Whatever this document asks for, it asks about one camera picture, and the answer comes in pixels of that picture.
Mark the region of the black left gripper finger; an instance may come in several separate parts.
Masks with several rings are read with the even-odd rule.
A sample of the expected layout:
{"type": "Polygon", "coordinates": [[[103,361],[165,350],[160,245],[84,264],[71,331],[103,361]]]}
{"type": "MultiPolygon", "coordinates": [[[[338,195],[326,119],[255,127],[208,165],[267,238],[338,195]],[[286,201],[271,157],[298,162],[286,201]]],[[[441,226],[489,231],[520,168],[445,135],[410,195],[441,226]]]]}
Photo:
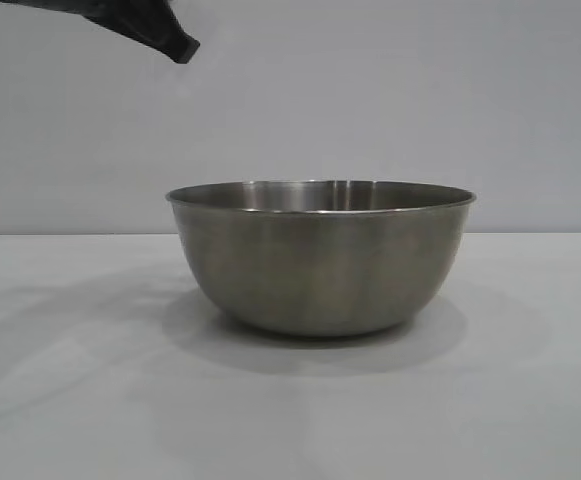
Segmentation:
{"type": "Polygon", "coordinates": [[[187,64],[200,42],[187,34],[163,0],[71,1],[75,12],[96,25],[187,64]]]}

